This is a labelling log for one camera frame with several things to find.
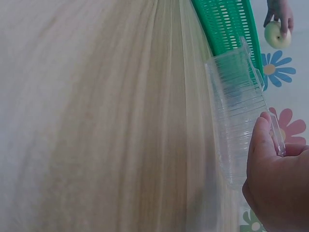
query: green plastic crate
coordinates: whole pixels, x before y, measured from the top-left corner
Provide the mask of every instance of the green plastic crate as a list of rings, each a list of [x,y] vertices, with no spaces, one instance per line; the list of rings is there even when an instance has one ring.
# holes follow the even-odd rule
[[[250,0],[192,0],[214,56],[242,46],[243,36],[251,61],[263,75],[260,44]]]

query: hand holding apple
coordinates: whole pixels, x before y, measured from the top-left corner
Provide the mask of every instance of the hand holding apple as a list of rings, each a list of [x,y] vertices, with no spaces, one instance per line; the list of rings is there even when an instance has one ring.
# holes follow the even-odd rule
[[[267,0],[268,12],[265,18],[264,27],[272,20],[281,21],[281,34],[283,38],[287,36],[288,30],[290,33],[293,31],[294,18],[291,7],[289,6],[288,0]]]
[[[264,31],[267,43],[275,49],[287,48],[292,41],[291,31],[288,29],[285,38],[281,33],[281,23],[272,21],[267,24]]]

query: wooden table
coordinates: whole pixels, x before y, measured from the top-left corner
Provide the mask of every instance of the wooden table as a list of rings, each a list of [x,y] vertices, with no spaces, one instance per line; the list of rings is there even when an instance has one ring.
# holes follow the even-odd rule
[[[233,232],[187,0],[0,1],[1,232]]]

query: pink flower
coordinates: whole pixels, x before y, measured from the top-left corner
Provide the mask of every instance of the pink flower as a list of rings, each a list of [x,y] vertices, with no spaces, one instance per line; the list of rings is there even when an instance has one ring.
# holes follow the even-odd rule
[[[293,112],[291,109],[284,109],[278,118],[274,108],[269,109],[270,112],[276,115],[278,124],[281,130],[282,137],[285,143],[306,144],[306,139],[300,136],[294,136],[303,133],[306,130],[304,120],[298,119],[291,123]]]

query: green flower decal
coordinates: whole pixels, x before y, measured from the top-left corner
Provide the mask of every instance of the green flower decal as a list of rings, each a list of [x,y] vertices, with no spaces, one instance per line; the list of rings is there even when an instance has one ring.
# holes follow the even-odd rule
[[[248,225],[241,225],[240,232],[266,232],[263,225],[260,223],[260,221],[257,219],[256,215],[251,209],[250,218],[248,211],[244,212],[242,217],[245,222],[248,223]]]

